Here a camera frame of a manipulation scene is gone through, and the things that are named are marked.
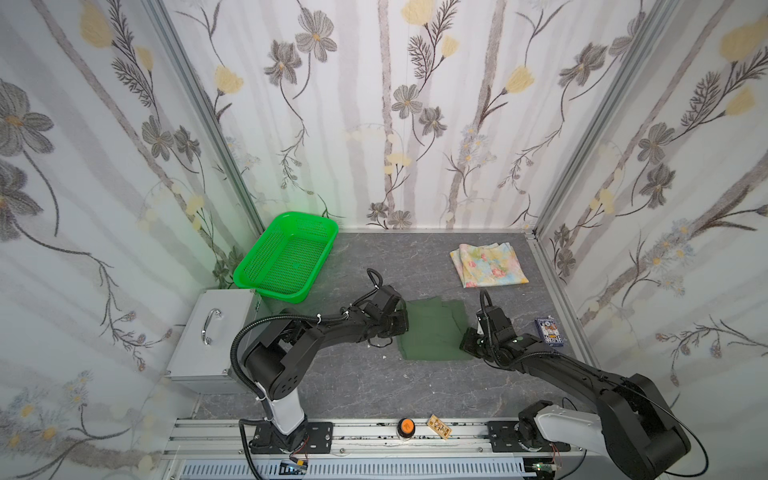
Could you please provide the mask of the dark green skirt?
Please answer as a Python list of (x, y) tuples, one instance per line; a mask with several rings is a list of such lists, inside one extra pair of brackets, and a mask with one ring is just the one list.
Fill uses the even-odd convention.
[(460, 349), (468, 319), (462, 300), (433, 297), (406, 303), (408, 330), (397, 338), (407, 361), (467, 361), (473, 357)]

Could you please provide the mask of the pastel floral skirt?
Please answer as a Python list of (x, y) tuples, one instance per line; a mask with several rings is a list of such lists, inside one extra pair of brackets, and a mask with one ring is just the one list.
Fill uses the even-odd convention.
[(529, 282), (510, 243), (460, 244), (450, 258), (463, 288), (521, 285)]

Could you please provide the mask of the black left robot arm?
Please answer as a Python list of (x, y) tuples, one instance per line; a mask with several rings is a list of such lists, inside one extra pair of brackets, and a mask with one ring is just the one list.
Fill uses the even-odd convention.
[(309, 425), (297, 388), (318, 352), (393, 339), (407, 330), (401, 295), (390, 285), (378, 286), (338, 314), (311, 316), (285, 309), (244, 326), (230, 346), (231, 372), (264, 407), (272, 444), (294, 452), (305, 443)]

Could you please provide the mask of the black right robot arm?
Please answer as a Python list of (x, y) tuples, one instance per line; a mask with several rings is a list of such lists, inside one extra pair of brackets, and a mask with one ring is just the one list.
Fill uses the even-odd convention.
[(577, 411), (541, 400), (522, 410), (510, 436), (529, 451), (568, 444), (609, 458), (630, 479), (656, 479), (703, 444), (652, 380), (592, 367), (534, 335), (519, 334), (498, 306), (481, 305), (460, 348), (492, 368), (537, 377), (588, 405)]

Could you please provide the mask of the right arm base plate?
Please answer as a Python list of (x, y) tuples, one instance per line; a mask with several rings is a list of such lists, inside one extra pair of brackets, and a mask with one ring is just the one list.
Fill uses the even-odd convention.
[(554, 447), (571, 450), (568, 444), (545, 440), (530, 422), (489, 421), (486, 426), (494, 453), (553, 453)]

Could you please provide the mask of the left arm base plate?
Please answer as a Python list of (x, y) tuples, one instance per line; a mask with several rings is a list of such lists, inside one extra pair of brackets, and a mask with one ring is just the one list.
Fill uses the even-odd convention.
[(257, 421), (254, 432), (247, 434), (252, 454), (329, 454), (334, 424), (332, 422), (302, 422), (291, 434), (281, 433), (268, 421)]

